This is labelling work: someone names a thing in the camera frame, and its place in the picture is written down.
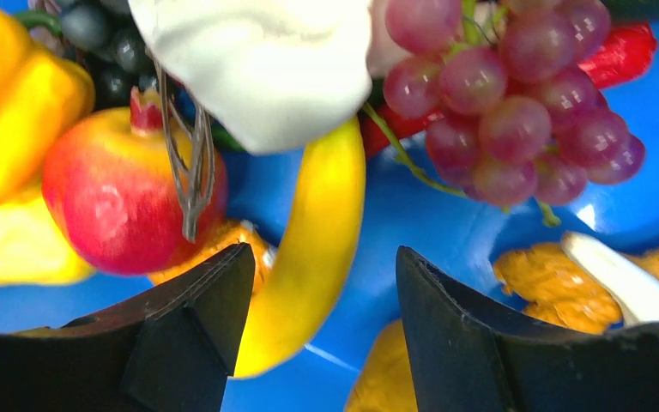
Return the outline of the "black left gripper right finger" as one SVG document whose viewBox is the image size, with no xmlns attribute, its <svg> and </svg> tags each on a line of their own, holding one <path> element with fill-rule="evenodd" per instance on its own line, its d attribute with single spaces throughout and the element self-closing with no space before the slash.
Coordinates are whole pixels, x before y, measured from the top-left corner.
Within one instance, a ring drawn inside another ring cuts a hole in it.
<svg viewBox="0 0 659 412">
<path fill-rule="evenodd" d="M 396 285 L 421 411 L 659 411 L 659 323 L 568 330 L 466 286 L 406 246 Z"/>
</svg>

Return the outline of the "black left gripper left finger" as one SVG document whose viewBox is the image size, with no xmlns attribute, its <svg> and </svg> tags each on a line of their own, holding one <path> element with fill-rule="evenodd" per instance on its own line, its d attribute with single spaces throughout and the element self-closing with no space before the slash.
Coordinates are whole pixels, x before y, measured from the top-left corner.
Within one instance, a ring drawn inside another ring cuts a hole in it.
<svg viewBox="0 0 659 412">
<path fill-rule="evenodd" d="M 254 257 L 230 245 L 57 329 L 0 334 L 0 411 L 216 411 L 233 374 Z"/>
</svg>

